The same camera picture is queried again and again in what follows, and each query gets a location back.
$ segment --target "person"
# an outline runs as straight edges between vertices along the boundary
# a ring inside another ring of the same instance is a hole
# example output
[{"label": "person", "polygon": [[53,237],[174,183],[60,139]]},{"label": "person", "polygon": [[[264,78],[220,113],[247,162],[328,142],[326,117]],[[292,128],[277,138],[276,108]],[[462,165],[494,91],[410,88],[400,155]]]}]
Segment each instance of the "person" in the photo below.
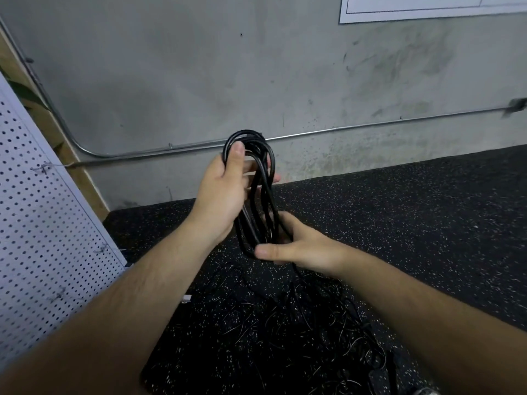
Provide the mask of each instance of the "person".
[{"label": "person", "polygon": [[[230,233],[251,164],[236,142],[208,166],[186,220],[62,327],[14,361],[2,394],[139,393],[140,372],[201,264]],[[446,393],[526,394],[527,333],[380,259],[334,241],[287,212],[289,244],[256,256],[348,283],[394,329]]]}]

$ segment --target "concrete wall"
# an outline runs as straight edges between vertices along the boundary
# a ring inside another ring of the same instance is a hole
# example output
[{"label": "concrete wall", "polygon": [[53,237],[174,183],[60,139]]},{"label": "concrete wall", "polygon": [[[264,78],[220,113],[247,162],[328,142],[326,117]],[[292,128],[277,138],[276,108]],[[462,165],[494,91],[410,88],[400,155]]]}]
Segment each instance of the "concrete wall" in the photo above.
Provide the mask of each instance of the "concrete wall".
[{"label": "concrete wall", "polygon": [[[266,136],[527,96],[527,15],[338,25],[340,0],[0,0],[96,152]],[[527,112],[272,144],[286,180],[527,143]],[[110,209],[195,195],[216,151],[91,168]]]}]

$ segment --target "metal pipe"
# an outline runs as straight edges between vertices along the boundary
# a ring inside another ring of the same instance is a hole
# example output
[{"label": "metal pipe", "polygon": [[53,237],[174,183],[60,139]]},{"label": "metal pipe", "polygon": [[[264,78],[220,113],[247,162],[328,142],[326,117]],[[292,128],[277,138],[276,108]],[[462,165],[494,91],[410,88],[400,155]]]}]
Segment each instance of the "metal pipe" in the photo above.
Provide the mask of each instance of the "metal pipe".
[{"label": "metal pipe", "polygon": [[[74,168],[74,167],[81,167],[81,166],[95,166],[95,165],[102,165],[102,164],[113,163],[113,162],[124,161],[124,160],[146,159],[146,158],[153,158],[153,157],[163,156],[163,155],[181,154],[185,152],[201,151],[204,149],[220,148],[224,145],[226,140],[213,140],[213,141],[205,141],[205,142],[199,142],[199,143],[182,144],[182,145],[177,145],[177,146],[172,146],[172,144],[169,144],[168,147],[153,148],[153,149],[147,149],[147,150],[141,150],[141,151],[124,152],[120,154],[101,154],[101,153],[90,151],[89,149],[82,146],[82,144],[80,144],[77,141],[73,133],[69,130],[68,125],[66,125],[66,122],[62,118],[61,114],[58,112],[57,108],[55,108],[55,105],[51,101],[51,98],[49,97],[47,91],[44,89],[44,86],[42,85],[42,83],[38,80],[35,72],[33,72],[30,64],[24,57],[22,50],[17,46],[16,42],[14,41],[13,36],[9,32],[1,16],[0,16],[0,27],[3,29],[8,41],[11,43],[11,46],[17,53],[19,60],[21,61],[21,63],[23,64],[27,72],[29,73],[36,88],[40,92],[44,103],[49,107],[49,110],[55,116],[64,136],[78,150],[82,151],[83,153],[89,156],[97,158],[94,160],[83,160],[79,162],[74,162],[74,163],[67,165],[67,167]],[[365,124],[352,125],[352,126],[333,127],[329,129],[316,130],[313,132],[288,134],[285,136],[272,137],[270,139],[267,139],[267,141],[294,139],[295,137],[313,136],[313,135],[322,134],[326,132],[338,132],[338,131],[343,131],[343,130],[360,129],[360,128],[366,128],[366,127],[387,126],[387,125],[395,125],[395,124],[400,124],[400,123],[423,122],[425,120],[443,119],[443,118],[464,116],[464,115],[485,114],[485,113],[490,113],[490,112],[502,112],[503,111],[506,114],[511,114],[513,112],[522,111],[526,106],[526,100],[527,99],[525,98],[513,99],[508,106],[504,106],[504,107],[475,109],[472,111],[453,112],[449,114],[424,116],[424,117],[418,117],[418,118],[407,118],[407,119],[389,120],[386,122],[365,123]]]},{"label": "metal pipe", "polygon": [[[418,118],[407,118],[407,119],[398,119],[398,120],[388,120],[385,122],[364,123],[364,124],[352,125],[352,126],[332,127],[330,129],[316,130],[313,132],[302,132],[302,133],[296,133],[296,134],[287,134],[284,136],[271,137],[267,139],[267,141],[294,139],[296,137],[306,137],[306,136],[313,136],[317,134],[323,134],[327,132],[340,132],[344,130],[362,129],[366,127],[377,127],[377,126],[396,125],[396,124],[401,124],[401,123],[423,122],[426,120],[443,119],[443,118],[450,118],[450,117],[456,117],[456,116],[487,114],[491,112],[507,112],[509,110],[510,110],[510,106],[484,108],[484,109],[475,109],[472,111],[452,112],[449,114],[423,116],[423,117],[418,117]],[[171,148],[160,149],[156,151],[136,153],[135,155],[128,153],[127,155],[121,154],[121,155],[116,155],[114,157],[105,158],[105,159],[83,160],[80,162],[74,162],[68,165],[67,167],[96,166],[96,165],[103,165],[103,164],[108,164],[108,163],[118,162],[118,161],[123,161],[123,160],[146,159],[146,158],[153,158],[156,156],[182,154],[182,153],[192,152],[192,151],[201,151],[204,149],[221,148],[225,144],[225,141],[226,139],[204,141],[200,143],[173,146]]]}]

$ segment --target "person's left arm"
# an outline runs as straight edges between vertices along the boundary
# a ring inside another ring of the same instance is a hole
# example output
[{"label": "person's left arm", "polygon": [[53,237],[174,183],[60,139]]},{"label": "person's left arm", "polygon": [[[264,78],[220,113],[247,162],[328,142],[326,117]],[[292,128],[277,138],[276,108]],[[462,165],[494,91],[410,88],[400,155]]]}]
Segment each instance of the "person's left arm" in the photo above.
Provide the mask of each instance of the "person's left arm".
[{"label": "person's left arm", "polygon": [[228,235],[249,170],[241,142],[207,168],[192,212],[113,285],[13,363],[0,393],[129,394],[201,264]]}]

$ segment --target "perforated panel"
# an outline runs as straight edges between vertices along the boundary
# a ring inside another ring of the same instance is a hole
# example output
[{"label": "perforated panel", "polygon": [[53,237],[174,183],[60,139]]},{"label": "perforated panel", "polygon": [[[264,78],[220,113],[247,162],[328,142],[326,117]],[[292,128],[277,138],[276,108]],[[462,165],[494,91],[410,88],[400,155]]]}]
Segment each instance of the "perforated panel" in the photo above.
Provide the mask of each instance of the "perforated panel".
[{"label": "perforated panel", "polygon": [[0,81],[2,369],[112,283],[124,259],[64,169],[42,168],[58,160]]}]

